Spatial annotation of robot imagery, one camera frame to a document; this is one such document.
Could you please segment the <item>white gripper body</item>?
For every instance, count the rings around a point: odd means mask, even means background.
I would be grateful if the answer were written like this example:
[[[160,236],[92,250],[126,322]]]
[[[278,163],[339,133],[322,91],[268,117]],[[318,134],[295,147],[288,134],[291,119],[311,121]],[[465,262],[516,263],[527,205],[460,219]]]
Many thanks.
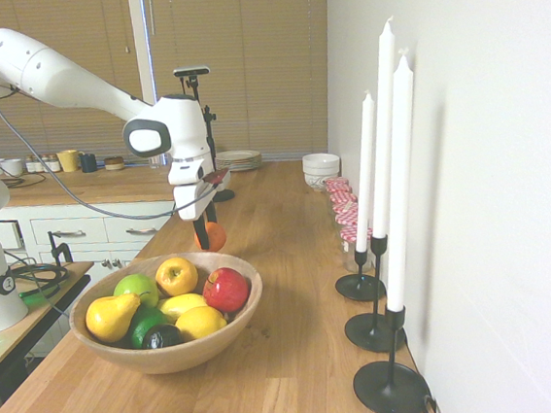
[[[173,160],[168,182],[173,186],[174,201],[182,220],[195,221],[205,211],[216,186],[203,179],[214,171],[209,154],[193,159]]]

